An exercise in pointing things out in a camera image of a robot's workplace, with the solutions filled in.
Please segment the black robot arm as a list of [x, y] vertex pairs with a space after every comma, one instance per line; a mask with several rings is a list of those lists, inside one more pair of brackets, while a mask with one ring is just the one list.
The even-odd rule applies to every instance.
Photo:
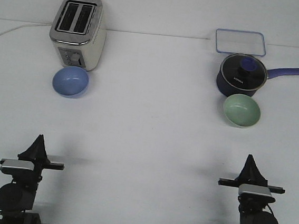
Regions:
[[268, 185], [251, 154], [239, 176], [233, 180], [220, 178], [218, 185], [238, 189], [239, 224], [278, 224], [270, 207], [276, 201], [272, 194], [284, 194], [285, 190]]
[[0, 171], [12, 176], [0, 188], [0, 224], [42, 224], [40, 214], [31, 210], [44, 169], [62, 171], [64, 164], [48, 159], [42, 134], [17, 159], [0, 160]]

